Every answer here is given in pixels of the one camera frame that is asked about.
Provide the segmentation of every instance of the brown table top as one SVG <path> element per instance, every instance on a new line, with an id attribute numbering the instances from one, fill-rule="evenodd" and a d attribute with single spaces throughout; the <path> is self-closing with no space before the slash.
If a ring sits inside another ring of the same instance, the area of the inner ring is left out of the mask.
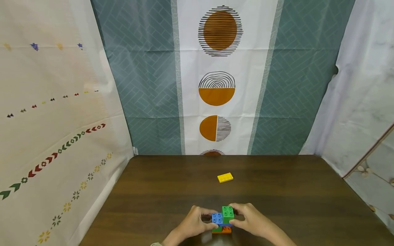
<path id="1" fill-rule="evenodd" d="M 234 180 L 220 184 L 217 175 Z M 192 205 L 251 202 L 299 246 L 393 246 L 394 236 L 319 157 L 137 156 L 114 186 L 81 246 L 150 246 Z M 182 245 L 271 245 L 239 228 Z"/>

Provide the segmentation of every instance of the circle with black lines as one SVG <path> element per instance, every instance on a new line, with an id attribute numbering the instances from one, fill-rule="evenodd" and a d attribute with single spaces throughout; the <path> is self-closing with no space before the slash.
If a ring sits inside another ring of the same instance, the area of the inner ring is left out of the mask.
<path id="1" fill-rule="evenodd" d="M 200 20 L 198 39 L 210 56 L 229 56 L 238 47 L 243 34 L 238 13 L 225 5 L 209 10 Z"/>
<path id="2" fill-rule="evenodd" d="M 201 135 L 212 141 L 220 142 L 224 140 L 231 132 L 231 124 L 224 117 L 211 115 L 206 117 L 200 123 Z"/>
<path id="3" fill-rule="evenodd" d="M 200 155 L 224 155 L 224 153 L 220 150 L 205 150 Z"/>
<path id="4" fill-rule="evenodd" d="M 220 106 L 231 100 L 235 93 L 234 77 L 226 72 L 209 72 L 201 79 L 198 92 L 209 105 Z"/>

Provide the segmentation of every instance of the green lego brick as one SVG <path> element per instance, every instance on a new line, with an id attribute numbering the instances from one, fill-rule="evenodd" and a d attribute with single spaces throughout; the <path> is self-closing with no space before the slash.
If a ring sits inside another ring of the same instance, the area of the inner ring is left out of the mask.
<path id="1" fill-rule="evenodd" d="M 222 206 L 223 224 L 229 224 L 234 219 L 234 211 L 230 206 Z"/>
<path id="2" fill-rule="evenodd" d="M 221 232 L 222 231 L 222 227 L 219 226 L 217 229 L 212 229 L 212 232 Z"/>

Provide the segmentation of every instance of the green chevron pattern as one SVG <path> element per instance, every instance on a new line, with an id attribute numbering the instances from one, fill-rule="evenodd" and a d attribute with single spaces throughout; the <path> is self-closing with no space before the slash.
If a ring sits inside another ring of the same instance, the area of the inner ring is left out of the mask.
<path id="1" fill-rule="evenodd" d="M 296 155 L 335 70 L 355 0 L 285 0 L 252 155 Z"/>
<path id="2" fill-rule="evenodd" d="M 170 0 L 91 0 L 133 145 L 181 154 Z"/>

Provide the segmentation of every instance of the white curtain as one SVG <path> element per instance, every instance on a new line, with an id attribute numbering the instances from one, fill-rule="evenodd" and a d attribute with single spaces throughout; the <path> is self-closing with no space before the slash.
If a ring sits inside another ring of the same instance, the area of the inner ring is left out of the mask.
<path id="1" fill-rule="evenodd" d="M 301 154 L 322 156 L 394 233 L 394 2 L 357 0 Z"/>
<path id="2" fill-rule="evenodd" d="M 133 156 L 90 1 L 0 1 L 0 245 L 77 245 Z"/>
<path id="3" fill-rule="evenodd" d="M 329 83 L 300 154 L 346 175 L 394 122 L 394 2 L 357 0 Z"/>

